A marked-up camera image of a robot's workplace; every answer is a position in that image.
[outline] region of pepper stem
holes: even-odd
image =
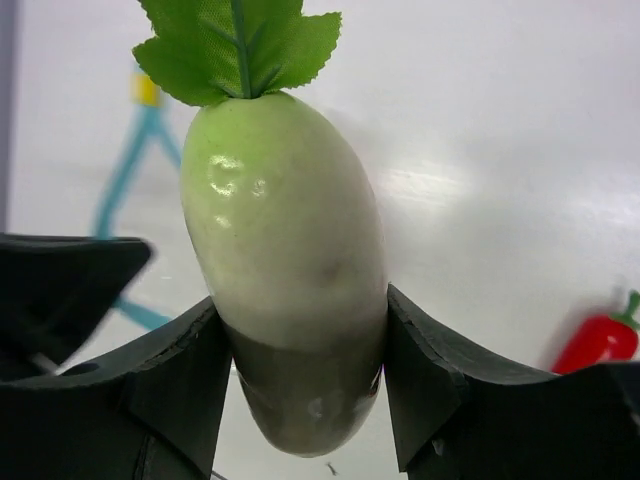
[[[620,322],[633,330],[640,330],[640,323],[636,322],[633,316],[640,307],[640,293],[636,290],[629,292],[629,303],[623,313],[614,313],[611,319]]]

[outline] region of yellow object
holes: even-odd
[[[148,107],[160,107],[162,104],[160,88],[144,72],[133,74],[133,100]]]

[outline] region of radish leaf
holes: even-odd
[[[160,88],[188,105],[256,98],[313,80],[336,47],[339,13],[302,0],[139,0],[155,36],[133,49]]]

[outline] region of toy radish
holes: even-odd
[[[302,0],[140,0],[151,79],[202,107],[181,167],[185,220],[261,431],[299,456],[368,414],[386,331],[376,201],[356,154],[281,90],[310,82],[341,16]]]

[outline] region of red chili pepper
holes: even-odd
[[[564,375],[600,362],[631,360],[638,348],[640,324],[633,314],[639,306],[640,293],[632,291],[623,313],[587,318],[551,371]]]

